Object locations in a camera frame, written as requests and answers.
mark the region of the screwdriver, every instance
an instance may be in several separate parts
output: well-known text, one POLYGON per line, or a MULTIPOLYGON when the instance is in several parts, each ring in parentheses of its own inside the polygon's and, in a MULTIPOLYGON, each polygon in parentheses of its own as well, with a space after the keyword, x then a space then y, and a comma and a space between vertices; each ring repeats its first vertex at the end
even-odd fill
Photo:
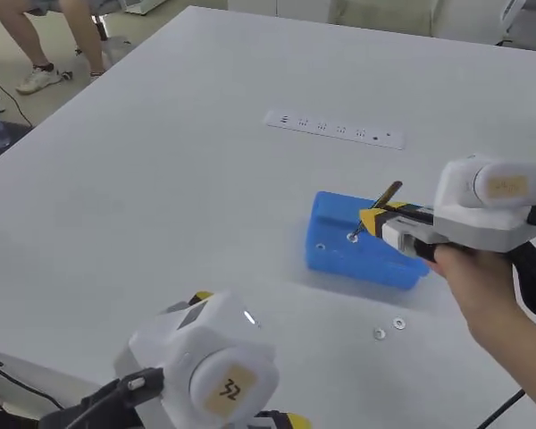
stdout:
POLYGON ((432 225, 434 222, 432 213, 425 213, 418 210, 409 210, 404 207, 395 208, 391 206, 384 206, 383 208, 388 212, 397 213, 399 215, 402 215, 403 217, 412 219, 420 223, 425 223, 427 225, 432 225))
MULTIPOLYGON (((371 208, 384 208, 403 186, 402 181, 394 181, 391 186, 372 204, 371 208)), ((348 234, 348 240, 352 243, 357 241, 357 236, 365 231, 364 223, 359 222, 355 231, 348 234)))

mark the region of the table surface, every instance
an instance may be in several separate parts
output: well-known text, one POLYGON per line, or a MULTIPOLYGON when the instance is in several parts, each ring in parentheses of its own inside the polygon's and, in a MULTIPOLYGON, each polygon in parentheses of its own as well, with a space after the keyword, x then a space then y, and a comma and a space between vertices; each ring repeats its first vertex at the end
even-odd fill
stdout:
MULTIPOLYGON (((318 190, 402 180, 428 204, 473 152, 536 161, 536 53, 188 8, 0 157, 0 356, 53 375, 21 374, 52 393, 58 375, 101 384, 143 320, 231 289, 277 344, 271 408, 321 428, 475 427, 517 386, 443 281, 312 273, 303 244, 318 190), (266 127, 274 108, 407 146, 266 127)), ((528 399, 497 427, 522 425, 528 399)))

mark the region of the person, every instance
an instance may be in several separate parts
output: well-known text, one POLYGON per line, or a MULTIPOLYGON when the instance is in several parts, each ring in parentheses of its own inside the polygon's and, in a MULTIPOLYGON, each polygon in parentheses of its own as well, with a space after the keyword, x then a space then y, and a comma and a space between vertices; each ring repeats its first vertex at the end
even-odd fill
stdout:
POLYGON ((448 246, 437 247, 435 260, 431 269, 447 280, 474 339, 536 403, 536 324, 516 302, 511 264, 448 246))
POLYGON ((36 28, 26 13, 45 15, 60 10, 68 22, 75 41, 89 61, 90 79, 104 71, 101 38, 91 13, 106 0, 0 0, 0 22, 32 63, 31 73, 16 87, 23 95, 33 94, 62 79, 47 59, 36 28))

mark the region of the outlet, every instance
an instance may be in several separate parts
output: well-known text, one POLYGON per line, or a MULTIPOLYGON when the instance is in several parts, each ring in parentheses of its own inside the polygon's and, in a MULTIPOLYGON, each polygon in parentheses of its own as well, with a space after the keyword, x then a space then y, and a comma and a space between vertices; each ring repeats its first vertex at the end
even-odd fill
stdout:
POLYGON ((405 139, 402 133, 393 130, 377 130, 362 126, 348 126, 340 121, 315 121, 311 115, 294 114, 278 110, 270 111, 264 118, 264 123, 270 127, 285 130, 302 131, 318 136, 356 141, 367 145, 390 147, 402 150, 405 139))

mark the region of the yellow sticker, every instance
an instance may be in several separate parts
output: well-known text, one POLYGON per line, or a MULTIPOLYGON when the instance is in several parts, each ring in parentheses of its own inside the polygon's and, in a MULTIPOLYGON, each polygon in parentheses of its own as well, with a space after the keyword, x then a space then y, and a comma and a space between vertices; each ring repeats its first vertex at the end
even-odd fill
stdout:
POLYGON ((312 429, 312 424, 305 417, 288 413, 288 419, 292 423, 293 429, 312 429))
POLYGON ((206 292, 204 290, 200 290, 199 292, 197 292, 195 294, 195 296, 199 299, 202 299, 202 300, 205 300, 207 298, 210 298, 213 296, 213 293, 212 292, 206 292))
POLYGON ((487 184, 489 198, 514 198, 528 195, 526 176, 498 176, 489 179, 487 184))
POLYGON ((377 237, 375 218, 385 212, 386 210, 382 208, 364 208, 363 210, 359 211, 359 220, 364 225, 367 232, 369 232, 374 237, 377 237))
POLYGON ((205 408, 217 416, 228 418, 255 384, 256 374, 243 366, 233 365, 208 396, 205 408))
POLYGON ((393 203, 393 202, 391 202, 391 203, 388 204, 388 206, 390 206, 390 207, 395 207, 395 208, 400 208, 400 207, 402 207, 402 206, 407 206, 408 204, 409 204, 409 203, 401 203, 401 202, 395 202, 395 203, 393 203))

